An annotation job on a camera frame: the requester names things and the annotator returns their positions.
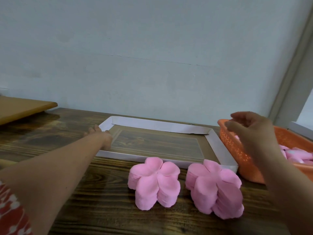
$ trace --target hand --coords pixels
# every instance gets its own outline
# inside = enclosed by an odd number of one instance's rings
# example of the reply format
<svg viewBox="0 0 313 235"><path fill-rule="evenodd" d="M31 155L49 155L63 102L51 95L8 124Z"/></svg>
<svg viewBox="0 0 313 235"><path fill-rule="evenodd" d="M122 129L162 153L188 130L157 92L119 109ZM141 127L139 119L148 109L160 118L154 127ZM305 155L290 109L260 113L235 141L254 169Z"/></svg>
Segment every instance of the hand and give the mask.
<svg viewBox="0 0 313 235"><path fill-rule="evenodd" d="M280 151L272 122L253 112L236 112L225 122L231 132L238 135L246 153L254 160L260 155Z"/></svg>
<svg viewBox="0 0 313 235"><path fill-rule="evenodd" d="M102 132L99 126L95 124L94 129L90 127L89 132L84 133L84 137L91 135L91 134L98 135L103 140L102 148L104 150L109 150L111 148L113 138L108 130Z"/></svg>

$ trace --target sleeve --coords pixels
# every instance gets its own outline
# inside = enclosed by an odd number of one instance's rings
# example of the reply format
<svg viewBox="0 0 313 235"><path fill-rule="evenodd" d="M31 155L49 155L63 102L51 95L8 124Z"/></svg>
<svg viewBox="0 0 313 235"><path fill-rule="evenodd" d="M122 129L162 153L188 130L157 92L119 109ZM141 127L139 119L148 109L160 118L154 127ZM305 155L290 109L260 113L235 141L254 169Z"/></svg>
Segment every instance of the sleeve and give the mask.
<svg viewBox="0 0 313 235"><path fill-rule="evenodd" d="M29 218L16 196L0 181L0 235L33 235Z"/></svg>

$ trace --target dark wood table surface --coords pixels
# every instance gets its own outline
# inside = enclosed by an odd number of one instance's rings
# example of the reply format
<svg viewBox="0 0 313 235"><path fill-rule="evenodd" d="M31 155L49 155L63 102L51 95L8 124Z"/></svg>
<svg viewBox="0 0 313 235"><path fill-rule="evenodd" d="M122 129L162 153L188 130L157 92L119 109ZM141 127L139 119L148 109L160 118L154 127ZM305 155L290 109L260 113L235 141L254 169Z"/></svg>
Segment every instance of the dark wood table surface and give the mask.
<svg viewBox="0 0 313 235"><path fill-rule="evenodd" d="M19 162L67 145L111 115L58 108L2 125L0 159ZM127 187L135 164L94 158L49 234L289 234L266 187L244 179L241 218L224 221L200 213L184 186L185 169L179 175L182 189L173 207L156 203L151 210L141 211L135 206L135 191Z"/></svg>

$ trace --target forearm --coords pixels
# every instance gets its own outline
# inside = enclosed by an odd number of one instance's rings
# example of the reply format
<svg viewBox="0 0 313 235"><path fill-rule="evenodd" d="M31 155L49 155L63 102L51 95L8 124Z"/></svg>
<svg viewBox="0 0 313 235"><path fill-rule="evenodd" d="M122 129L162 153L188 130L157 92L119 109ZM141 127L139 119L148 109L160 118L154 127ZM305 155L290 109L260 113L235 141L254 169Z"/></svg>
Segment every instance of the forearm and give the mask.
<svg viewBox="0 0 313 235"><path fill-rule="evenodd" d="M98 134L91 134L0 171L0 180L24 206L34 234L48 233L102 143Z"/></svg>
<svg viewBox="0 0 313 235"><path fill-rule="evenodd" d="M287 161L279 149L260 151L257 166L292 234L313 234L313 182Z"/></svg>

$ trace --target orange basket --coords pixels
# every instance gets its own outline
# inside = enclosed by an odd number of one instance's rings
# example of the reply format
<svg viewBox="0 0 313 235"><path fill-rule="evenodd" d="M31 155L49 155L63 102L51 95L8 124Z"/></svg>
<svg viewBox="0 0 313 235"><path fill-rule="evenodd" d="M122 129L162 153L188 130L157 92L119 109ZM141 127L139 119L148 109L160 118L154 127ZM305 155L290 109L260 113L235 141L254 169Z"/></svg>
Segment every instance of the orange basket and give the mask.
<svg viewBox="0 0 313 235"><path fill-rule="evenodd" d="M232 154L233 158L239 165L239 174L253 182L263 183L264 179L258 168L253 164L252 159L247 155L243 149L241 142L235 138L235 134L229 132L224 123L228 121L221 119L217 123L221 126L220 137L221 141L225 144L226 148ZM297 147L308 152L313 152L313 142L292 133L291 131L274 126L277 141L280 145L287 146L289 148ZM311 181L313 181L313 166L293 163L300 171L307 175Z"/></svg>

